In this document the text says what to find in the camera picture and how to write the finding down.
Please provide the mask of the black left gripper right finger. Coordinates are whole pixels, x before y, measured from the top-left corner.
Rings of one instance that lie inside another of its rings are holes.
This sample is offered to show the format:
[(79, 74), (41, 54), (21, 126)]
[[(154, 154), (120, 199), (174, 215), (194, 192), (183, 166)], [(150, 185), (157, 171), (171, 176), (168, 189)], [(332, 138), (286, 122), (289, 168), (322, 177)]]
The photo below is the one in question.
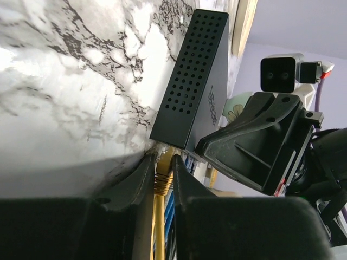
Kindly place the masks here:
[(178, 259), (333, 259), (316, 211), (300, 198), (218, 197), (172, 160)]

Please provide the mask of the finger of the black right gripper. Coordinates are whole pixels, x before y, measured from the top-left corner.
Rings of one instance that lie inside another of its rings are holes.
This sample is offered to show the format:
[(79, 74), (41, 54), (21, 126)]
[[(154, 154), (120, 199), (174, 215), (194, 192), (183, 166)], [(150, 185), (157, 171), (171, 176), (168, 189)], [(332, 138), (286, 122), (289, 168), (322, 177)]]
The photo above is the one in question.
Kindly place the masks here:
[(296, 95), (257, 92), (234, 121), (202, 138), (195, 151), (228, 178), (273, 196), (296, 155), (289, 139), (302, 107)]

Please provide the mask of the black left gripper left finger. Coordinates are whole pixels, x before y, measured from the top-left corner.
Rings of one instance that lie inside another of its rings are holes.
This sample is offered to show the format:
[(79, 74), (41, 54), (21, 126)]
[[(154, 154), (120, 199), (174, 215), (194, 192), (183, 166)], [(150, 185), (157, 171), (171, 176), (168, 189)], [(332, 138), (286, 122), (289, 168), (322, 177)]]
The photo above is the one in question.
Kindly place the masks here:
[(155, 161), (92, 198), (1, 200), (1, 259), (149, 259)]

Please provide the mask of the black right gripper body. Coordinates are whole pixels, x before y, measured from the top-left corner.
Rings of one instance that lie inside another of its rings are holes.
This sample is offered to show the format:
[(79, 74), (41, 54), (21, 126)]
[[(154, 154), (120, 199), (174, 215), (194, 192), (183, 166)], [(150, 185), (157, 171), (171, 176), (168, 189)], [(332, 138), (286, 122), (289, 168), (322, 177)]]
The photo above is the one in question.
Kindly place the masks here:
[(325, 197), (346, 189), (346, 130), (322, 130), (323, 120), (321, 112), (305, 109), (276, 115), (277, 196)]

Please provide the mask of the blue ethernet cable long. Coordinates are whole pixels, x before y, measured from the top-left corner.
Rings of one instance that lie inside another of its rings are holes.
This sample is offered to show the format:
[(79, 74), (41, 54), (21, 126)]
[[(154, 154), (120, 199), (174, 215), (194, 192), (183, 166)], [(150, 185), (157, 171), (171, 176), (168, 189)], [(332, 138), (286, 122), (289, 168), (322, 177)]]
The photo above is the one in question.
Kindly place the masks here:
[[(198, 165), (197, 160), (188, 154), (185, 154), (182, 159), (188, 172), (190, 174), (194, 174), (194, 171)], [(174, 227), (175, 206), (173, 189), (173, 185), (171, 185), (164, 211), (165, 259), (176, 259), (176, 239)]]

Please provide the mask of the black network switch box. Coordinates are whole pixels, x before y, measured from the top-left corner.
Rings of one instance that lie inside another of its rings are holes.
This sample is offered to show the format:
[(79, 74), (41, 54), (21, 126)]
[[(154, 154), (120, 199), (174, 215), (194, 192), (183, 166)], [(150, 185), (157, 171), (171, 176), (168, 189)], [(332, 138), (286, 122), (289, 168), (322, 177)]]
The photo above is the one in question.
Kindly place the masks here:
[(229, 15), (197, 9), (150, 138), (189, 152), (216, 131), (227, 97)]

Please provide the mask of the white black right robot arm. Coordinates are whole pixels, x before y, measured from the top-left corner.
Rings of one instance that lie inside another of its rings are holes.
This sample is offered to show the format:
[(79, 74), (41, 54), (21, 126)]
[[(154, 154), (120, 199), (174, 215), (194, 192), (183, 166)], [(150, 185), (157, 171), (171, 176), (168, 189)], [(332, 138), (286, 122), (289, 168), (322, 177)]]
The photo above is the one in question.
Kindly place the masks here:
[(323, 115), (292, 94), (257, 92), (196, 153), (219, 172), (268, 196), (306, 199), (333, 246), (346, 244), (337, 217), (346, 205), (346, 129), (322, 130)]

